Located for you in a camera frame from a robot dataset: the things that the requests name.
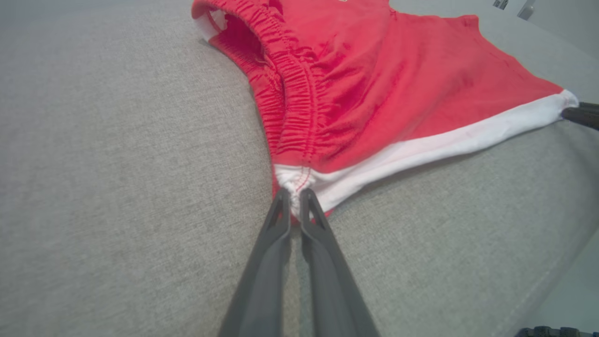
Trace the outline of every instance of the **red stitching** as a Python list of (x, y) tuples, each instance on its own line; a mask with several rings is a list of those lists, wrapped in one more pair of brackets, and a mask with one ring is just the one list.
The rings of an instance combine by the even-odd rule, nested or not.
[(212, 17), (212, 14), (210, 12), (208, 12), (208, 20), (210, 21), (210, 24), (212, 25), (212, 27), (220, 34), (222, 33), (222, 29), (219, 27), (219, 25), (216, 24), (216, 22), (214, 21), (214, 18)]
[(301, 171), (299, 172), (299, 177), (296, 180), (301, 180), (302, 179), (302, 177), (304, 176), (304, 169), (305, 169), (305, 167), (302, 166), (301, 167)]
[(307, 176), (305, 177), (305, 180), (304, 180), (304, 182), (303, 182), (303, 183), (302, 183), (302, 184), (301, 184), (301, 185), (300, 185), (298, 188), (296, 188), (296, 189), (295, 189), (295, 192), (298, 192), (299, 190), (301, 190), (301, 188), (302, 188), (302, 187), (304, 187), (305, 183), (307, 183), (307, 182), (308, 182), (308, 178), (310, 177), (310, 171), (311, 171), (311, 170), (312, 170), (312, 168), (311, 168), (311, 167), (309, 167), (309, 168), (308, 168), (308, 174), (307, 174)]

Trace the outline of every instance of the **white trim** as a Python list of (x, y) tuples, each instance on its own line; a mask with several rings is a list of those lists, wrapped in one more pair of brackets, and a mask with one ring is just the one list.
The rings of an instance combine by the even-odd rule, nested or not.
[(488, 148), (561, 118), (565, 107), (578, 106), (568, 90), (517, 106), (480, 122), (443, 134), (390, 144), (368, 159), (332, 173), (298, 166), (274, 165), (279, 185), (292, 194), (292, 212), (299, 212), (299, 194), (310, 187), (328, 211), (364, 185), (422, 164)]
[(202, 16), (194, 20), (196, 26), (199, 28), (199, 32), (202, 33), (202, 37), (206, 42), (219, 34), (219, 31), (217, 31), (210, 22), (209, 15), (212, 16), (214, 23), (221, 31), (226, 29), (225, 12), (221, 10), (206, 11)]

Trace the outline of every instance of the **seam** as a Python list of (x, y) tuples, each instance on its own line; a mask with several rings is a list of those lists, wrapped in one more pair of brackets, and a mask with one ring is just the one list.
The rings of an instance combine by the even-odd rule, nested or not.
[(309, 168), (308, 168), (308, 173), (307, 173), (307, 174), (306, 174), (306, 176), (305, 176), (304, 182), (303, 182), (303, 183), (301, 183), (301, 185), (300, 185), (298, 188), (296, 188), (296, 189), (295, 189), (295, 192), (299, 192), (299, 191), (301, 190), (301, 188), (302, 188), (302, 187), (304, 187), (305, 183), (307, 183), (307, 182), (308, 182), (308, 178), (310, 178), (310, 172), (311, 172), (311, 171), (312, 171), (312, 168), (311, 168), (311, 167), (309, 167)]
[(208, 16), (208, 21), (210, 21), (210, 24), (212, 25), (214, 30), (217, 31), (218, 34), (222, 33), (222, 29), (214, 21), (214, 18), (212, 17), (211, 12), (210, 11), (206, 12), (206, 15)]
[(304, 177), (304, 169), (305, 169), (305, 166), (302, 165), (301, 166), (301, 171), (299, 171), (299, 177), (295, 178), (294, 186), (297, 185), (296, 184), (297, 182), (299, 182), (299, 181), (301, 181), (303, 179), (303, 177)]
[(505, 331), (507, 322), (508, 321), (513, 321), (513, 316), (516, 313), (516, 311), (522, 307), (522, 305), (528, 300), (528, 298), (539, 287), (539, 285), (541, 283), (543, 283), (545, 280), (547, 280), (547, 276), (549, 276), (549, 274), (551, 274), (558, 267), (558, 263), (564, 261), (564, 259), (566, 258), (566, 256), (568, 256), (568, 254), (563, 254), (562, 256), (560, 256), (559, 259), (557, 259), (557, 260), (555, 260), (553, 262), (553, 264), (551, 265), (551, 267), (549, 267), (549, 269), (543, 274), (543, 276), (541, 276), (540, 279), (533, 285), (533, 287), (527, 292), (527, 294), (524, 296), (524, 298), (522, 298), (522, 300), (516, 305), (516, 307), (513, 308), (510, 311), (510, 313), (504, 318), (504, 320), (501, 321), (497, 325), (497, 327), (494, 329), (494, 332), (491, 335), (491, 337), (496, 337), (497, 334), (499, 333), (499, 331), (502, 331), (502, 332)]

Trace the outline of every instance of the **wall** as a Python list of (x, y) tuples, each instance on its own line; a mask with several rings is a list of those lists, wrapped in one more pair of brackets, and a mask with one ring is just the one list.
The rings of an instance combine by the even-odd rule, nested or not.
[(599, 59), (599, 0), (536, 0), (528, 21)]

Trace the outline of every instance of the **gray couch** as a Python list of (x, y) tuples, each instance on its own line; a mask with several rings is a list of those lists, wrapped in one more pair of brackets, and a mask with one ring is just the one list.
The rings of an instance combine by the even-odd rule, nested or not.
[[(271, 201), (252, 93), (190, 0), (89, 3), (0, 32), (0, 335), (214, 336)], [(478, 14), (534, 74), (599, 102), (597, 60), (484, 1), (392, 5)], [(513, 336), (599, 226), (598, 152), (562, 121), (339, 206), (381, 334)], [(295, 229), (285, 336), (311, 335), (299, 244)]]

